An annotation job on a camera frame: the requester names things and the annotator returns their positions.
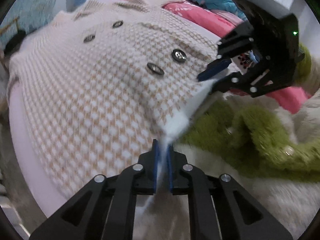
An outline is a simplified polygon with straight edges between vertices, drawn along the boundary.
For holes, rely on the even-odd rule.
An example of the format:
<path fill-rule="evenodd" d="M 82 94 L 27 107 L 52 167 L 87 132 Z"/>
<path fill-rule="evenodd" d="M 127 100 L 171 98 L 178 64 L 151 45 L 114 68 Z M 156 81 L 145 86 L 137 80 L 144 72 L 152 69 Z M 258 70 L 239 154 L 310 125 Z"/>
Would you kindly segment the beige white houndstooth coat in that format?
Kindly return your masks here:
<path fill-rule="evenodd" d="M 197 76 L 217 42 L 164 9 L 175 1 L 87 0 L 12 55 L 8 90 L 20 86 L 33 151 L 66 198 L 178 138 L 207 97 L 215 81 Z"/>

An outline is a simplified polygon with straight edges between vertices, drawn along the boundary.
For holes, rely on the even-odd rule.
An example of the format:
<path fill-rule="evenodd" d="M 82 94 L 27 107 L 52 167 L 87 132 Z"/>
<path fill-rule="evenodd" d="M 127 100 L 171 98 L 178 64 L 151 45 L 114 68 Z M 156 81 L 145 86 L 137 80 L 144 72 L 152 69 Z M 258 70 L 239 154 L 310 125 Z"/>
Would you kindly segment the pink floral blanket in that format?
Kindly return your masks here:
<path fill-rule="evenodd" d="M 220 38 L 242 23 L 240 18 L 232 16 L 230 12 L 221 10 L 211 12 L 189 2 L 169 3 L 164 5 L 163 9 L 207 29 Z M 234 57 L 232 61 L 241 72 L 245 73 L 254 67 L 259 60 L 257 55 L 248 51 Z M 292 114 L 297 113 L 302 104 L 308 99 L 307 93 L 302 88 L 292 86 L 268 93 L 267 96 L 275 99 L 281 107 Z"/>

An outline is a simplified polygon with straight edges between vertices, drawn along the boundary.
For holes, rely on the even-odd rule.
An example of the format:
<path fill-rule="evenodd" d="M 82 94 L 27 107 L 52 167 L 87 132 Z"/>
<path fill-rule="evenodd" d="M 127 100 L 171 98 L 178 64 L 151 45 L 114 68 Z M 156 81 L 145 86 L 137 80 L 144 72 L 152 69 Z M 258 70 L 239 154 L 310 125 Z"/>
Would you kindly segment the teal blue garment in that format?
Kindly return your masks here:
<path fill-rule="evenodd" d="M 222 10 L 230 12 L 246 21 L 247 17 L 232 0 L 189 0 L 207 10 Z"/>

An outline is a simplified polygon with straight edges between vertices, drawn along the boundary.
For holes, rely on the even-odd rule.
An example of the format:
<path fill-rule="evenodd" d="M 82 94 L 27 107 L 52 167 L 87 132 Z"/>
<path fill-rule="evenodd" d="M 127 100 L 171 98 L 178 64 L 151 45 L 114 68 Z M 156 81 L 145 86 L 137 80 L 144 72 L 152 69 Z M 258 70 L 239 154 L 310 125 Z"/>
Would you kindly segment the lilac bed sheet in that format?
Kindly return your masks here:
<path fill-rule="evenodd" d="M 9 94 L 9 123 L 14 151 L 23 178 L 39 208 L 49 217 L 65 204 L 67 199 L 48 178 L 33 150 L 26 126 L 22 89 L 18 81 L 14 83 Z"/>

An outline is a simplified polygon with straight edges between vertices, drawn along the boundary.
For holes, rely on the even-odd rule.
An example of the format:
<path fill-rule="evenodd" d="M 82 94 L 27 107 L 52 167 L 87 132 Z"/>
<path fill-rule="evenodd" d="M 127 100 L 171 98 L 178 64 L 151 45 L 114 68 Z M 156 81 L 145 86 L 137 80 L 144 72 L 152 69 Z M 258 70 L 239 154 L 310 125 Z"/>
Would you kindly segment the turquoise floral wall cloth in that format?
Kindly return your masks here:
<path fill-rule="evenodd" d="M 1 48 L 4 49 L 18 29 L 29 34 L 49 23 L 53 19 L 55 2 L 56 0 L 16 0 L 1 23 L 1 29 L 9 26 L 1 34 Z"/>

